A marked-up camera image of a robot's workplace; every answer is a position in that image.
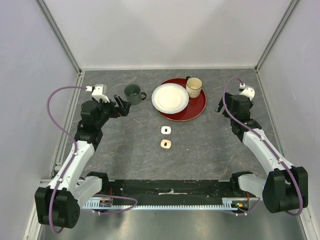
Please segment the pink earbud case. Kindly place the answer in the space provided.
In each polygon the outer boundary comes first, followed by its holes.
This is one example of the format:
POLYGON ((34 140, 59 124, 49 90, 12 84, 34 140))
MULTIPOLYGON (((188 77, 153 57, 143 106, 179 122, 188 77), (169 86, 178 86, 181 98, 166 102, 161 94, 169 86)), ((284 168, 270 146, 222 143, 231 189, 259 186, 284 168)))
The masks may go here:
POLYGON ((163 148, 163 149, 170 149, 172 147, 172 142, 168 139, 163 139, 161 140, 160 142, 160 147, 163 148))

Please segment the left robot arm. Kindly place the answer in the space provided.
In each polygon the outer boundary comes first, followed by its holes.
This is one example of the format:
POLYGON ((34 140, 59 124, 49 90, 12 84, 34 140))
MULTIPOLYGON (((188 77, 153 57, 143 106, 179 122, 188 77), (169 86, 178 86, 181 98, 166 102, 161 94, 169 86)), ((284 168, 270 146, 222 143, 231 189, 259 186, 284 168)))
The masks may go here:
POLYGON ((38 222, 55 229, 72 229, 78 222, 81 208, 97 194, 110 191, 108 175, 90 172, 82 183, 78 180, 103 137, 102 127, 109 119, 126 117, 131 103, 115 95, 114 101, 92 98, 81 105, 74 144, 61 169, 47 187, 39 187, 34 195, 38 222))

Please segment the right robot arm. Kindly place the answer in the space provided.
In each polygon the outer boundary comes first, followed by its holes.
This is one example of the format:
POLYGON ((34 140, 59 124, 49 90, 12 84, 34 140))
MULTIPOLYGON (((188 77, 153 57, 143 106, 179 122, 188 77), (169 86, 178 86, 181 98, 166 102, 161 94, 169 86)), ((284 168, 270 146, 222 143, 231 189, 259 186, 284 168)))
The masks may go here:
POLYGON ((216 112, 230 119, 232 133, 260 162, 267 178, 250 171, 232 174, 229 191, 235 197, 245 192, 263 200, 270 213, 286 212, 299 216, 308 206, 308 173, 286 160, 271 144, 261 125, 251 118, 252 101, 248 96, 223 93, 216 112))

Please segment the white earbud case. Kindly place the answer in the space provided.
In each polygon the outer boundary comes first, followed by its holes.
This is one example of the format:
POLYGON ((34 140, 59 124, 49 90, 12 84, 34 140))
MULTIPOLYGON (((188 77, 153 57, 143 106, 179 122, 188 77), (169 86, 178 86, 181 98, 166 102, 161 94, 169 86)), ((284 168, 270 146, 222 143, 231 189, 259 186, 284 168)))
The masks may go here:
POLYGON ((172 132, 172 128, 170 126, 162 126, 160 132, 163 135, 170 135, 172 132))

